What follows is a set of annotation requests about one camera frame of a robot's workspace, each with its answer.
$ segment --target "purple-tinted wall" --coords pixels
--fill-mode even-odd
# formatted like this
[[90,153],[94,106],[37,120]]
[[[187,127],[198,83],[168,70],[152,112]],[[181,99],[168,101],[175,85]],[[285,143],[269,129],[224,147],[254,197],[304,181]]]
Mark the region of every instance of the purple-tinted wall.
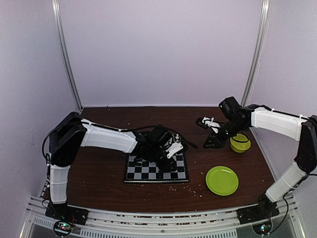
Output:
[[262,1],[67,0],[67,48],[84,106],[242,99]]
[[[272,1],[265,48],[251,103],[293,114],[317,115],[317,1]],[[256,130],[279,177],[292,163],[298,143]],[[294,192],[308,237],[317,237],[317,180],[309,178]]]
[[46,133],[76,110],[51,0],[0,1],[0,237],[17,237],[45,182]]

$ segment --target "robotic arm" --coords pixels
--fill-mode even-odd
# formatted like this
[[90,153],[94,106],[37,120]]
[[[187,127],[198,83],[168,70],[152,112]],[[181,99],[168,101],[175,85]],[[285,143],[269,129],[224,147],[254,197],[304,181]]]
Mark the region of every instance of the robotic arm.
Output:
[[74,162],[80,147],[94,146],[132,153],[135,162],[142,159],[155,162],[159,168],[159,175],[164,172],[175,171],[176,161],[174,154],[188,149],[186,139],[173,129],[158,126],[139,128],[152,128],[152,131],[118,129],[93,123],[80,118],[78,113],[70,113],[46,137],[50,139],[49,154],[44,154],[44,140],[42,152],[47,159],[48,182],[50,183],[50,208],[46,215],[49,217],[67,220],[70,217],[75,223],[85,224],[87,210],[75,209],[67,206],[67,178],[71,164]]
[[227,139],[249,127],[275,131],[299,141],[293,164],[259,196],[258,205],[238,210],[241,224],[265,219],[271,213],[278,215],[276,202],[296,188],[317,166],[317,116],[298,117],[255,104],[243,108],[234,97],[226,98],[219,107],[228,122],[215,122],[207,117],[196,121],[204,129],[211,128],[204,148],[223,148]]

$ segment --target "green plate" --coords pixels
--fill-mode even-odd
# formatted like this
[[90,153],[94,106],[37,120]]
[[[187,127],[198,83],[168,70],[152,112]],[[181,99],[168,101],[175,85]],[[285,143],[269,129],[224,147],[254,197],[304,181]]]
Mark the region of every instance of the green plate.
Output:
[[213,193],[220,196],[228,196],[237,190],[239,179],[232,169],[225,166],[217,166],[208,171],[206,184]]

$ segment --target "chessboard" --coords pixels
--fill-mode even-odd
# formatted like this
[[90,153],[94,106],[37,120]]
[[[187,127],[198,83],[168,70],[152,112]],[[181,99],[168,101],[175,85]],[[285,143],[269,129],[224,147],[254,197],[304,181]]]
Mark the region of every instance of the chessboard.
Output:
[[177,170],[173,172],[159,174],[156,163],[142,160],[134,162],[135,156],[129,155],[126,164],[124,182],[189,182],[186,155],[174,155]]

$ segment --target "brown wooden table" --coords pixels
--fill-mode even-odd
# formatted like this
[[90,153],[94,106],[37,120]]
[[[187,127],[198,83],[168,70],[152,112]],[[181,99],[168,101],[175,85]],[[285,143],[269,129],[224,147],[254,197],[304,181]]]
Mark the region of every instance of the brown wooden table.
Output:
[[[203,149],[209,134],[196,126],[202,116],[224,121],[219,108],[142,107],[86,108],[82,117],[120,128],[162,124],[174,128],[199,146],[187,152],[189,183],[123,183],[127,155],[102,148],[81,148],[69,172],[67,188],[71,205],[124,212],[187,212],[254,204],[273,182],[266,161],[251,133],[251,148],[244,154],[230,149]],[[239,177],[231,196],[213,194],[205,176],[214,166],[228,166]]]

